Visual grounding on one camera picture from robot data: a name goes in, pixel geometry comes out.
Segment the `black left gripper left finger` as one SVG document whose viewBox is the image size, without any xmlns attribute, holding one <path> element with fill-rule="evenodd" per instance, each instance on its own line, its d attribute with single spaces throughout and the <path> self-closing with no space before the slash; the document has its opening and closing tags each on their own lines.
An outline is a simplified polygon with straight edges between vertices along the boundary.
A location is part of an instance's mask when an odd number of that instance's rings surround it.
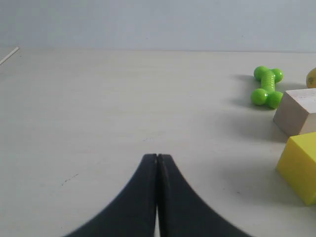
<svg viewBox="0 0 316 237">
<path fill-rule="evenodd" d="M 142 157 L 123 190 L 69 237 L 153 237 L 156 224 L 157 155 Z"/>
</svg>

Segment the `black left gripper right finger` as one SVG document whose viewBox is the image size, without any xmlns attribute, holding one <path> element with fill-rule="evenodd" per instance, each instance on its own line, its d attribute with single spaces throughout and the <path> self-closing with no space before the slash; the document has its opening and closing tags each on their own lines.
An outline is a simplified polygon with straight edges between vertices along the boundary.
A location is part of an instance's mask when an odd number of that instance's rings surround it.
<svg viewBox="0 0 316 237">
<path fill-rule="evenodd" d="M 157 208 L 161 237 L 249 236 L 198 196 L 172 156 L 160 154 L 157 162 Z"/>
</svg>

